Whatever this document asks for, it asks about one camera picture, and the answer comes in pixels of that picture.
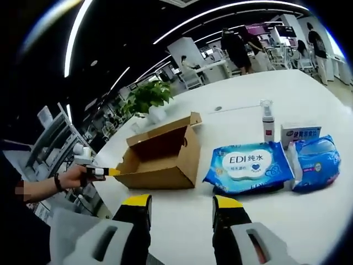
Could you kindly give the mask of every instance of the white desk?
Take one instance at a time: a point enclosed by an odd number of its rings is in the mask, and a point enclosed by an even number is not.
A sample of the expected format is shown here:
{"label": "white desk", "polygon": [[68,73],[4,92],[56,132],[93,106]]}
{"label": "white desk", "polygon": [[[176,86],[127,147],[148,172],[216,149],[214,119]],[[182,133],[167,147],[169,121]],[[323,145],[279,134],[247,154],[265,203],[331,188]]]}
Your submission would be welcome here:
{"label": "white desk", "polygon": [[[330,134],[341,154],[341,174],[330,187],[310,194],[281,190],[242,196],[239,201],[253,222],[262,222],[287,243],[289,254],[300,264],[320,263],[344,232],[353,207],[351,109],[298,70],[255,73],[185,92],[166,107],[168,118],[163,124],[191,111],[201,113],[203,123],[195,128],[201,144],[195,189],[130,191],[134,195],[153,195],[149,251],[165,264],[216,264],[212,248],[212,185],[201,182],[214,148],[263,141],[263,125],[259,107],[210,113],[217,106],[225,110],[258,105],[261,99],[274,101],[276,141],[284,121],[317,121],[322,135]],[[137,119],[129,120],[98,153],[102,166],[115,167],[121,161],[127,148],[125,139],[133,135],[129,128]],[[122,185],[108,178],[97,183],[96,188],[115,214],[125,195]]]}
{"label": "white desk", "polygon": [[[216,75],[212,75],[209,73],[212,68],[218,68],[220,71],[216,73]],[[210,79],[210,82],[223,80],[225,78],[232,77],[232,73],[229,70],[228,64],[226,60],[221,60],[219,62],[214,62],[209,65],[205,65],[200,69],[195,70],[196,73],[204,72]]]}
{"label": "white desk", "polygon": [[348,64],[335,56],[329,55],[329,59],[332,60],[334,75],[341,79],[343,83],[349,85],[352,81],[352,76]]}

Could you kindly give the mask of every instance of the blue wet wipes package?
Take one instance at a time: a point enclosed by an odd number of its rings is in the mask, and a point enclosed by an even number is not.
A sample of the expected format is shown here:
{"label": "blue wet wipes package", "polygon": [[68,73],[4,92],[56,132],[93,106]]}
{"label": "blue wet wipes package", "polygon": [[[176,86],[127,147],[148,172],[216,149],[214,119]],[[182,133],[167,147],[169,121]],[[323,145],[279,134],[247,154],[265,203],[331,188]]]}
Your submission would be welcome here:
{"label": "blue wet wipes package", "polygon": [[204,181],[223,193],[237,194],[293,178],[282,144],[263,142],[214,149]]}
{"label": "blue wet wipes package", "polygon": [[330,135],[291,142],[288,158],[295,174],[294,192],[311,192],[332,184],[338,177],[340,155]]}

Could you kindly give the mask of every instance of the person in black clothing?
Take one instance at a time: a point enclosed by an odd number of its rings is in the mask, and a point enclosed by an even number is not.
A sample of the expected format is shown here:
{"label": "person in black clothing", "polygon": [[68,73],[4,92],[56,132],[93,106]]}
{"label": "person in black clothing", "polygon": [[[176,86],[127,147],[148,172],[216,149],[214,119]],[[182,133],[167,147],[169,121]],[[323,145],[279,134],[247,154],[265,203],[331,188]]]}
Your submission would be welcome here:
{"label": "person in black clothing", "polygon": [[115,119],[113,118],[113,116],[111,114],[108,114],[108,121],[110,121],[111,123],[115,122]]}
{"label": "person in black clothing", "polygon": [[321,81],[324,85],[328,85],[327,82],[327,74],[326,74],[326,48],[324,42],[320,35],[314,30],[313,25],[309,22],[307,23],[307,27],[309,29],[308,40],[309,42],[314,45],[314,53],[316,56],[316,61],[318,63],[318,72],[321,78]]}
{"label": "person in black clothing", "polygon": [[240,28],[239,35],[243,38],[243,41],[250,45],[253,49],[255,58],[259,63],[261,72],[272,70],[272,65],[270,59],[263,48],[261,42],[258,37],[250,34],[245,27]]}
{"label": "person in black clothing", "polygon": [[58,193],[60,189],[80,187],[96,181],[85,176],[86,168],[75,165],[67,172],[39,182],[26,182],[0,150],[2,177],[2,253],[8,254],[10,264],[42,265],[50,262],[50,227],[27,206]]}
{"label": "person in black clothing", "polygon": [[254,72],[244,43],[234,32],[227,28],[223,29],[221,46],[222,50],[227,51],[231,61],[241,70],[241,75]]}

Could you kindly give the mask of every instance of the potted plant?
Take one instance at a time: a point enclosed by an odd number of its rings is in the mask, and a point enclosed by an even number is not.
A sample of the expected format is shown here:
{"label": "potted plant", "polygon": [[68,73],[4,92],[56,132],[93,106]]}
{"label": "potted plant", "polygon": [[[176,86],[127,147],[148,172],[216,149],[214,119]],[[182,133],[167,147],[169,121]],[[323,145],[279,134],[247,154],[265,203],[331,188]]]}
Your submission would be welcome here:
{"label": "potted plant", "polygon": [[164,106],[164,102],[169,103],[170,98],[173,97],[168,83],[152,81],[130,92],[122,109],[125,114],[147,117],[151,122],[158,123],[167,116],[160,106]]}

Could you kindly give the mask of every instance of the heart logo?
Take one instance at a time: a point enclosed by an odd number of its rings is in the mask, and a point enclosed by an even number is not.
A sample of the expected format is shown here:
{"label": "heart logo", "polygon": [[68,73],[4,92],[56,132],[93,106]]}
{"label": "heart logo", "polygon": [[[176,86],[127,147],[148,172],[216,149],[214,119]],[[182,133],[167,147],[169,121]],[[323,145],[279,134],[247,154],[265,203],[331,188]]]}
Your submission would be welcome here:
{"label": "heart logo", "polygon": [[253,168],[254,170],[258,170],[259,167],[260,167],[259,164],[252,164],[252,168]]}

